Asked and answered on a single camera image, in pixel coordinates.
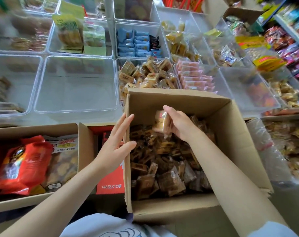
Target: left hand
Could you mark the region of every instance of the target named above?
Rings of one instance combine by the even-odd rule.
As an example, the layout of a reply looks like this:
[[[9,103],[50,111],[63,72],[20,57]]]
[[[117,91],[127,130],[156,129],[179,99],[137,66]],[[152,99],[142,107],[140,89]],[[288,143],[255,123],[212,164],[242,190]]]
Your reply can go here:
[[[129,141],[120,147],[123,136],[130,127],[133,118],[134,114],[126,118],[126,114],[123,113],[94,160],[98,163],[98,167],[105,171],[105,174],[109,174],[119,167],[124,158],[135,148],[135,141]]]

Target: shirt sleeve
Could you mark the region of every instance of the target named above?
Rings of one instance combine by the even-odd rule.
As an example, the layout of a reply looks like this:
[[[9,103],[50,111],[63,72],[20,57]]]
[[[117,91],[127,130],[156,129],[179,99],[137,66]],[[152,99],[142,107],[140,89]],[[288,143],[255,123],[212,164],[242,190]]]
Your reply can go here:
[[[267,222],[248,237],[298,237],[290,228],[275,222]]]

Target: blue snack package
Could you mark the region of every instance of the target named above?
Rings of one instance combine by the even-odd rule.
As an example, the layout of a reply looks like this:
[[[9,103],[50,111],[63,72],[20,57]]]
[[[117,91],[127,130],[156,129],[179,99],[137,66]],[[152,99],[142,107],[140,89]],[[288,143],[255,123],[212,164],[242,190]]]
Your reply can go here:
[[[150,41],[150,36],[141,36],[141,37],[135,37],[135,40],[138,40],[138,41]]]
[[[161,55],[162,51],[161,50],[153,50],[151,49],[152,55]]]
[[[126,30],[124,30],[122,27],[117,29],[117,37],[119,42],[123,42],[124,39],[126,39]]]
[[[131,39],[133,37],[133,31],[134,30],[126,31],[126,39]]]
[[[137,37],[143,37],[143,36],[149,36],[149,33],[145,32],[145,31],[137,31],[137,30],[135,30],[135,35]]]
[[[150,51],[137,51],[136,56],[138,57],[148,57],[151,56],[152,53]]]
[[[134,39],[133,43],[135,43],[135,44],[147,44],[148,41],[138,41],[137,39]]]
[[[130,39],[125,39],[123,42],[121,43],[133,43],[134,39],[130,38]]]
[[[134,52],[135,47],[118,47],[118,52]]]
[[[118,47],[134,47],[134,43],[128,42],[128,43],[119,43]]]
[[[125,57],[125,56],[135,56],[135,52],[119,52],[118,56]]]
[[[145,51],[149,51],[150,50],[150,42],[148,42],[147,44],[135,44],[136,49],[142,49]]]

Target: red snack bag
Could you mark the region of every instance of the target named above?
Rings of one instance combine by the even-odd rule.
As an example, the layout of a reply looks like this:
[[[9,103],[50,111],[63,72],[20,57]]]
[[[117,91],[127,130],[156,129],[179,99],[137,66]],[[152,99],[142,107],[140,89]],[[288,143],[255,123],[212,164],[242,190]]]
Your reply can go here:
[[[41,135],[21,139],[21,143],[8,151],[0,167],[1,194],[28,195],[45,179],[53,145]]]

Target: clothing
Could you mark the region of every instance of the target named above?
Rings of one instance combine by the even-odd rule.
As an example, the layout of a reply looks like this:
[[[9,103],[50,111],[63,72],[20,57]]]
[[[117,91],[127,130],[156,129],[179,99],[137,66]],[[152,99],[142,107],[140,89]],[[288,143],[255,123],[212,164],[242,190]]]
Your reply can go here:
[[[298,237],[282,224],[267,222],[249,237]],[[175,237],[163,226],[137,225],[106,214],[85,216],[67,226],[60,237]]]

